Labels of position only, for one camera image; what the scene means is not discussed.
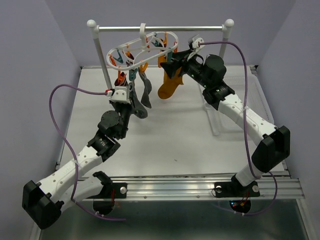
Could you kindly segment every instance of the screw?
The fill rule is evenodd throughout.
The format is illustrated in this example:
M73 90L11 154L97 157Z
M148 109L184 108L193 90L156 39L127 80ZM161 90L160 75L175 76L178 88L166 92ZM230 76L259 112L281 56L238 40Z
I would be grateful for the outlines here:
M214 189L218 194L222 193L221 186L216 186Z
M254 185L254 186L252 187L252 190L253 190L255 193L257 193L257 192L259 192L259 187L258 187L257 185Z
M120 193L125 194L127 192L127 189L125 186L120 187Z

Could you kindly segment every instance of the blue clothespin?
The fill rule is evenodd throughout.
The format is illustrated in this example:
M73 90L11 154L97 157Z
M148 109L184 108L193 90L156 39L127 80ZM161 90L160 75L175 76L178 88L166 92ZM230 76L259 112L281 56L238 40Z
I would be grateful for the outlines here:
M123 58L122 58L122 56L121 56L121 54L119 52L119 49L117 49L116 51L118 52L119 57L118 58L113 57L113 59L116 60L117 62L123 64L124 60L123 60Z
M134 70L133 69L129 70L129 81L132 82L133 80L136 79L137 72L138 72L138 68L137 67Z
M161 47L160 42L158 42L157 40L155 40L155 42L152 42L152 44L153 44L156 48Z
M172 54L173 54L172 51L170 51L170 52L168 52L168 53L166 54L166 61L167 61L167 62L170 62L170 61L171 61L171 59L172 59Z

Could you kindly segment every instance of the white rack pole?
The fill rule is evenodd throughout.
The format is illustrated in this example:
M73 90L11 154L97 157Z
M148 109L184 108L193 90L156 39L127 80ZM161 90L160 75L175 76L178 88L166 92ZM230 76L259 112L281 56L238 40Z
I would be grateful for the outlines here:
M223 37L222 37L222 41L227 42L230 38L230 34L231 34L231 29L234 26L235 22L232 19L227 19L224 24L222 25L222 32L223 32ZM219 52L219 57L220 58L224 58L225 56L225 52L226 52L226 47L227 44L221 44L220 47L220 52Z
M139 32L140 26L99 26L99 32ZM150 32L223 31L221 26L145 26Z
M99 26L97 25L97 23L94 20L89 20L86 23L86 25L91 29L91 32L92 32L92 37L93 37L95 49L96 49L96 52L98 53L98 57L99 57L100 64L102 67L102 72L104 75L104 80L105 80L106 86L108 89L112 89L112 83L111 83L110 76L109 76L108 69L107 69L107 65L105 62L104 53L102 52L101 44L99 41Z
M108 74L105 57L101 49L101 44L99 41L99 32L139 32L140 26L99 26L94 20L89 20L86 24L91 29L91 32L92 32L95 49L100 60L106 85L109 89L111 89L112 83ZM223 32L222 40L228 41L233 25L234 25L234 21L232 19L228 19L221 26L146 26L145 30L151 31L151 32L221 31ZM226 46L227 46L226 44L222 44L220 47L219 56L221 58L224 57Z

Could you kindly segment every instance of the metal rail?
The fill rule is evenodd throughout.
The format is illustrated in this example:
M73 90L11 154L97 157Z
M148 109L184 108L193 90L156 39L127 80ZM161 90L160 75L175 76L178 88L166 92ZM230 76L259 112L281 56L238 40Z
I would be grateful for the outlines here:
M126 177L112 178L113 182L126 182L127 195L117 201L219 201L237 200L234 198L216 198L211 190L215 182L230 181L230 176L219 177L170 177L170 178L144 178ZM273 178L264 177L257 181L260 197L255 200L271 200L275 194ZM276 199L304 199L298 179L284 177L277 178L278 194Z

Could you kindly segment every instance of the dark gray sock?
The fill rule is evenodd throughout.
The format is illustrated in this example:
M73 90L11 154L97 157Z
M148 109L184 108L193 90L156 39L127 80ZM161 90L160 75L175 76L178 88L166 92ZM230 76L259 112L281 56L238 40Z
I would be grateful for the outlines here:
M145 107L141 104L137 97L136 89L135 89L135 81L131 82L132 90L130 92L130 98L132 99L132 103L134 106L134 112L133 114L136 115L140 119L145 119L148 117L148 111L145 109Z
M141 103L143 105L145 105L147 108L151 109L151 103L150 103L150 99L149 99L149 94L152 91L152 85L150 80L147 78L146 74L144 72L140 72L140 69L138 68L138 73L139 76L141 78L141 80L143 81L144 84L144 91L141 97Z

